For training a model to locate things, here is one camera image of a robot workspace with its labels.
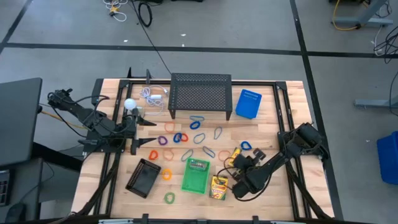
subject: metal mesh shelf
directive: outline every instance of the metal mesh shelf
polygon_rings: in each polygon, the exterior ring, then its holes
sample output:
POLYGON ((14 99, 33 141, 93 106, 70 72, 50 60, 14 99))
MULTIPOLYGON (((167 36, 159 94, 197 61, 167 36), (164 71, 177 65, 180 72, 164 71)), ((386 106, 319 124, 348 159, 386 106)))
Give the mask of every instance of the metal mesh shelf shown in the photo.
POLYGON ((231 75, 173 73, 170 85, 169 111, 225 111, 232 113, 231 75))

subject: green rubber band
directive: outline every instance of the green rubber band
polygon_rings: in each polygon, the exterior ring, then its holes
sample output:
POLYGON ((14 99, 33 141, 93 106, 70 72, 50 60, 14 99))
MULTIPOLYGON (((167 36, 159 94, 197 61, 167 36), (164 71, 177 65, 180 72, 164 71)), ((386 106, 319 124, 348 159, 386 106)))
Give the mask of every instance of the green rubber band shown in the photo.
POLYGON ((166 195, 164 195, 164 201, 165 201, 167 204, 169 204, 169 205, 171 205, 171 204, 174 203, 174 199, 175 199, 175 194, 172 193, 172 192, 166 193, 166 195), (171 196, 173 197, 171 201, 169 201, 169 195, 171 195, 171 196))

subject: white ball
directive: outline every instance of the white ball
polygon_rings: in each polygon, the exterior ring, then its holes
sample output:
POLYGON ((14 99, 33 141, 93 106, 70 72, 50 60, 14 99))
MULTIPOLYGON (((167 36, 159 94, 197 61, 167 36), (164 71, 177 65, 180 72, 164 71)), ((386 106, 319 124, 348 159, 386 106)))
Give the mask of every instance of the white ball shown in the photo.
POLYGON ((137 102, 136 102, 135 100, 131 99, 131 98, 126 99, 126 100, 124 101, 124 107, 125 107, 127 110, 132 110, 132 109, 134 109, 134 108, 137 107, 137 102))

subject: yellow cable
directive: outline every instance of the yellow cable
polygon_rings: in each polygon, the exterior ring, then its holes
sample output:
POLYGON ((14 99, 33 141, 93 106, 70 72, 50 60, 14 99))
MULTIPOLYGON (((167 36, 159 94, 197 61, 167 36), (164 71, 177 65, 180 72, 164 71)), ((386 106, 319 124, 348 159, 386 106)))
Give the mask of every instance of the yellow cable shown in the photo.
POLYGON ((333 19, 332 19, 332 21, 333 21, 333 25, 334 25, 334 27, 337 29, 337 30, 340 30, 340 31, 350 31, 350 30, 355 30, 355 29, 357 29, 358 27, 351 27, 351 28, 340 28, 340 27, 338 27, 337 25, 336 25, 336 23, 335 23, 335 17, 336 17, 336 11, 337 11, 337 7, 338 7, 338 4, 340 3, 340 0, 337 0, 337 2, 336 2, 336 7, 335 7, 335 10, 333 11, 333 19))
MULTIPOLYGON (((57 119, 57 120, 59 120, 59 121, 62 121, 62 119, 61 119, 60 117, 58 117, 57 115, 50 114, 50 113, 45 112, 45 111, 42 111, 42 113, 43 113, 43 114, 46 114, 46 115, 49 115, 50 117, 55 118, 55 119, 57 119)), ((86 129, 86 128, 83 127, 83 126, 75 125, 75 124, 72 124, 71 122, 68 122, 68 121, 67 121, 67 123, 68 123, 70 126, 73 126, 73 127, 75 127, 75 128, 86 129)))

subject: rubber band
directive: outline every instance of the rubber band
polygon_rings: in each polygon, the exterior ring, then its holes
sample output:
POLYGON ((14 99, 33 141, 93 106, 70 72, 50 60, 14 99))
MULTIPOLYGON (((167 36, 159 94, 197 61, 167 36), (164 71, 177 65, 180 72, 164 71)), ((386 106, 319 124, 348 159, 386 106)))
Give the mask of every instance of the rubber band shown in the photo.
POLYGON ((168 140, 167 140, 167 138, 165 136, 159 136, 159 137, 157 137, 157 142, 159 142, 159 144, 161 146, 164 146, 164 145, 166 145, 168 143, 168 140))
POLYGON ((157 153, 157 151, 156 151, 156 150, 152 150, 152 151, 150 152, 150 154, 149 154, 148 159, 149 159, 149 160, 156 160, 158 156, 159 156, 159 154, 157 153))
POLYGON ((194 121, 191 123, 191 125, 189 126, 192 130, 196 130, 200 127, 200 121, 194 121))
POLYGON ((203 152, 208 154, 211 158, 216 157, 216 153, 213 150, 207 148, 206 146, 203 146, 202 150, 203 150, 203 152))
POLYGON ((187 142, 188 140, 189 140, 188 135, 185 133, 182 133, 181 142, 187 142))
POLYGON ((247 141, 243 141, 242 143, 241 143, 241 149, 243 149, 243 150, 250 150, 250 149, 252 149, 252 147, 251 147, 251 145, 247 142, 247 141))
POLYGON ((181 141, 181 138, 182 138, 182 133, 176 133, 176 134, 174 134, 173 142, 179 143, 181 141))
POLYGON ((171 204, 173 204, 174 203, 174 200, 175 200, 175 194, 174 193, 172 193, 172 192, 167 192, 165 195, 164 195, 164 201, 167 203, 167 204, 169 204, 169 205, 171 205, 171 204))
POLYGON ((174 133, 174 129, 175 129, 175 123, 174 123, 173 121, 166 122, 166 123, 164 124, 164 130, 165 130, 167 133, 170 133, 170 134, 174 133), (168 124, 172 124, 172 125, 173 125, 173 130, 171 130, 171 131, 170 131, 170 130, 167 130, 166 126, 167 126, 168 124))
POLYGON ((221 133, 223 132, 223 127, 217 127, 215 130, 214 130, 214 139, 218 139, 219 137, 220 137, 220 135, 221 135, 221 133), (216 137, 216 132, 217 132, 217 129, 220 129, 220 133, 217 135, 217 137, 216 137))
POLYGON ((172 171, 171 171, 170 169, 164 169, 164 170, 162 171, 162 178, 163 178, 164 180, 170 180, 170 179, 172 178, 172 171))
POLYGON ((181 161, 182 161, 182 162, 185 162, 185 161, 186 161, 189 157, 191 157, 192 155, 193 155, 193 149, 190 149, 190 150, 188 150, 187 152, 185 152, 184 155, 182 155, 181 161), (184 156, 185 156, 188 152, 191 152, 191 154, 190 154, 187 158, 183 159, 184 156))
POLYGON ((205 138, 206 138, 206 134, 205 134, 205 133, 197 134, 195 137, 193 137, 193 143, 195 143, 195 144, 200 144, 201 142, 203 142, 203 140, 205 140, 205 138), (197 141, 196 141, 196 138, 197 138, 198 136, 201 136, 201 135, 203 135, 203 139, 202 139, 200 142, 197 142, 197 141))
POLYGON ((167 161, 172 161, 173 158, 174 158, 174 153, 173 153, 173 151, 172 151, 171 149, 164 149, 164 150, 163 150, 163 158, 164 158, 165 160, 167 160, 167 161), (165 151, 170 151, 170 153, 172 154, 172 157, 171 157, 170 159, 168 159, 167 156, 165 156, 165 153, 164 153, 165 151))
POLYGON ((225 161, 225 159, 220 159, 220 154, 223 153, 223 152, 227 152, 227 153, 228 153, 228 156, 226 157, 226 159, 229 158, 229 156, 231 155, 231 152, 229 152, 229 151, 227 151, 227 150, 222 150, 222 151, 220 151, 220 152, 218 153, 218 160, 219 160, 219 161, 222 161, 222 162, 225 161))
POLYGON ((192 121, 204 121, 205 117, 204 116, 191 115, 191 116, 189 116, 189 119, 191 119, 192 121))

